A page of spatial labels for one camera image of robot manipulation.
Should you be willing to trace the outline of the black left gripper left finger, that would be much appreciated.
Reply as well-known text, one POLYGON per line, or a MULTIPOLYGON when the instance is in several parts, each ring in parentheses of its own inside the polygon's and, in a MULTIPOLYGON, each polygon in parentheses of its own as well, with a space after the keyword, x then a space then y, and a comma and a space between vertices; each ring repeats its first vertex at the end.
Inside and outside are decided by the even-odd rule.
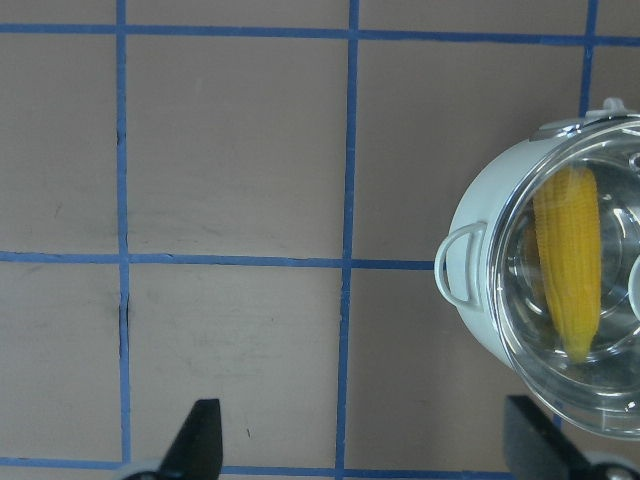
POLYGON ((218 399, 192 406, 159 461, 137 462, 117 471, 118 479, 218 479, 222 470, 222 418, 218 399))

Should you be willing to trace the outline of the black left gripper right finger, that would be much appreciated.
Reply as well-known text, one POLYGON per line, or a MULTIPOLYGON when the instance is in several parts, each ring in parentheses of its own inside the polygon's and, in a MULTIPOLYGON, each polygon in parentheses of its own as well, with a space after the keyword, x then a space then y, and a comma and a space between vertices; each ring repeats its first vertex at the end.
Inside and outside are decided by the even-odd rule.
POLYGON ((504 401, 503 456, 515 479, 637 479, 639 468, 611 455, 582 453, 524 395, 504 401))

